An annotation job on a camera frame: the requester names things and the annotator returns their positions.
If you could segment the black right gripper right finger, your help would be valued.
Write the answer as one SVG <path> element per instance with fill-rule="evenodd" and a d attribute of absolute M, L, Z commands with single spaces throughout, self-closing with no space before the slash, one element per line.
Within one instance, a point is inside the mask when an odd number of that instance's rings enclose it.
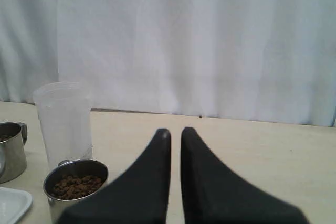
<path fill-rule="evenodd" d="M 226 166 L 197 131 L 181 134 L 185 223 L 308 223 L 296 206 L 257 188 Z"/>

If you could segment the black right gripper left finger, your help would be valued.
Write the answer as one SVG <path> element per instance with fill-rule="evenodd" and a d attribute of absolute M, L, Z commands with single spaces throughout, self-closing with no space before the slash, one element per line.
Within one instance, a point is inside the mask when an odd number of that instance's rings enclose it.
<path fill-rule="evenodd" d="M 58 223 L 166 223 L 171 134 L 158 129 L 142 154 L 117 179 L 66 208 Z"/>

